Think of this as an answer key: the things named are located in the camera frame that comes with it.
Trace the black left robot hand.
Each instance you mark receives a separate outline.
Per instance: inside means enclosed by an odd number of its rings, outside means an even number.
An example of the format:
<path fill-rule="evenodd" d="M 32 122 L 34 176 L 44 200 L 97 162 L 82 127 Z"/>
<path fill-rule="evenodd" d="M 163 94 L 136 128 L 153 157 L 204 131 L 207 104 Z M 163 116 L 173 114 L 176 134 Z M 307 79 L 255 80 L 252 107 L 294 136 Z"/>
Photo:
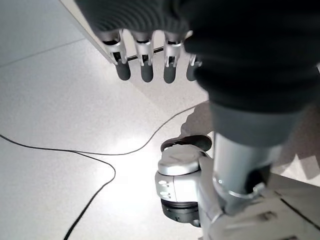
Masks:
<path fill-rule="evenodd" d="M 93 32 L 188 31 L 185 51 L 208 92 L 216 133 L 213 184 L 234 215 L 267 176 L 320 90 L 317 0 L 79 0 Z"/>

